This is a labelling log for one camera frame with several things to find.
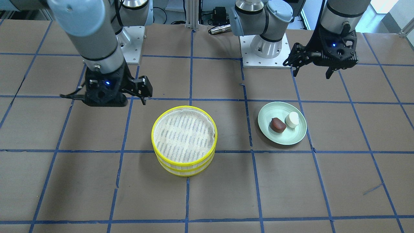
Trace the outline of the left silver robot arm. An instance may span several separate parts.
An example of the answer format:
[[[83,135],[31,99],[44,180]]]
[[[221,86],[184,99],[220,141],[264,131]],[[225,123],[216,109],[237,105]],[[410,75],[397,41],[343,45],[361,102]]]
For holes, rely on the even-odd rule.
[[[311,39],[306,46],[294,43],[283,65],[292,67],[294,76],[310,63],[327,67],[327,79],[337,70],[354,67],[358,63],[356,26],[369,4],[369,0],[324,0]],[[283,0],[237,0],[229,18],[235,36],[254,36],[250,47],[255,55],[273,59],[293,9]]]

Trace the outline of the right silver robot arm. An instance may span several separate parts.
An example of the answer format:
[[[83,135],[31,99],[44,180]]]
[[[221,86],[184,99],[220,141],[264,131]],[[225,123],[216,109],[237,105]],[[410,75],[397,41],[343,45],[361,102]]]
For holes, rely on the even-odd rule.
[[[88,106],[123,107],[129,94],[146,105],[153,87],[147,76],[131,75],[124,53],[131,38],[124,29],[152,24],[151,0],[1,1],[1,10],[36,9],[50,10],[87,66],[83,84],[61,98]]]

